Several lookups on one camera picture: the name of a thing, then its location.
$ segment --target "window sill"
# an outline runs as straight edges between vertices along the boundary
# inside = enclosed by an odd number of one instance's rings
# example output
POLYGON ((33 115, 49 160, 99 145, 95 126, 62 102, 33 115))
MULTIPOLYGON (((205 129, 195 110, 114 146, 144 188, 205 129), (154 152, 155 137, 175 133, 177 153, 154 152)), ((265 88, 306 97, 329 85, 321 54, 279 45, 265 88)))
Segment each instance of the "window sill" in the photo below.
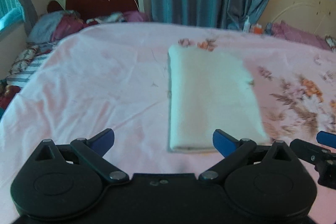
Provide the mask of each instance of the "window sill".
POLYGON ((13 22, 12 24, 4 27, 0 30, 0 42, 2 39, 4 39, 6 36, 11 34, 15 29, 17 29, 21 24, 23 23, 23 20, 19 20, 16 22, 13 22))

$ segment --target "pink blanket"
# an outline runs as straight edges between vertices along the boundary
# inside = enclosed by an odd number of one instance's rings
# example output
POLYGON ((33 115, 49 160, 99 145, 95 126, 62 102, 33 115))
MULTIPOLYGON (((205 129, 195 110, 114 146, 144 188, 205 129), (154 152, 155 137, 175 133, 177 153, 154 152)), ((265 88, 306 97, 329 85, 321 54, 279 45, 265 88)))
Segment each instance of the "pink blanket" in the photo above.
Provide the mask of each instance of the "pink blanket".
MULTIPOLYGON (((336 133, 336 55, 280 39, 217 29, 155 23, 114 23, 86 28, 60 42, 0 122, 1 223, 17 217, 9 188, 42 139, 56 144, 90 138, 105 128, 115 145, 105 159, 126 171, 195 172, 219 153, 169 153, 168 48, 180 39, 212 41, 215 51, 243 58, 254 76, 263 124, 271 138, 315 142, 319 130, 336 133)), ((305 164, 317 180, 312 165, 305 164)), ((336 220, 336 191, 318 186, 310 215, 336 220)))

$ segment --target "striped mattress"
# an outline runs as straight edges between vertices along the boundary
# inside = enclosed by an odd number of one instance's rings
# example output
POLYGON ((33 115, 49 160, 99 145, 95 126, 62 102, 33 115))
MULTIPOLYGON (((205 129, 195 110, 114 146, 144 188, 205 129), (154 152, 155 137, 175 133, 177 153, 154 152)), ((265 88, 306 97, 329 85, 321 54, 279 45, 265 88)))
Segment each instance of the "striped mattress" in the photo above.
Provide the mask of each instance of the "striped mattress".
POLYGON ((23 88, 31 76, 38 70, 38 68, 43 64, 43 62, 49 57, 50 53, 36 56, 28 67, 16 74, 8 75, 6 81, 8 85, 17 85, 23 88))

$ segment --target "folded towel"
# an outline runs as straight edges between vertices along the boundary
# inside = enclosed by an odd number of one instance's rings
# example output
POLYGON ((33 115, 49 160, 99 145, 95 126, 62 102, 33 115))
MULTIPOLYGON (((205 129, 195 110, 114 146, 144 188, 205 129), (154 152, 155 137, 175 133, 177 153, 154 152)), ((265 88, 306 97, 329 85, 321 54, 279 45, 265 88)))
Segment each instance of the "folded towel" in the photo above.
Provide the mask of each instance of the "folded towel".
POLYGON ((172 150, 212 151, 217 128, 238 140, 269 140, 252 90, 253 78, 242 60, 225 52, 178 45, 170 47, 169 56, 172 150))

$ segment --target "window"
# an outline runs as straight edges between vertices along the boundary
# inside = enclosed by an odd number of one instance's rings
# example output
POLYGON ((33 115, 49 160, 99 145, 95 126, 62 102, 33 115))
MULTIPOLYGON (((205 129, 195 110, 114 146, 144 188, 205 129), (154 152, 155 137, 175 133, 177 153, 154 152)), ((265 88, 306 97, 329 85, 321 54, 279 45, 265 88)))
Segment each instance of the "window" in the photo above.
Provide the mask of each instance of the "window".
POLYGON ((18 0, 0 0, 0 31, 22 20, 22 8, 18 0))

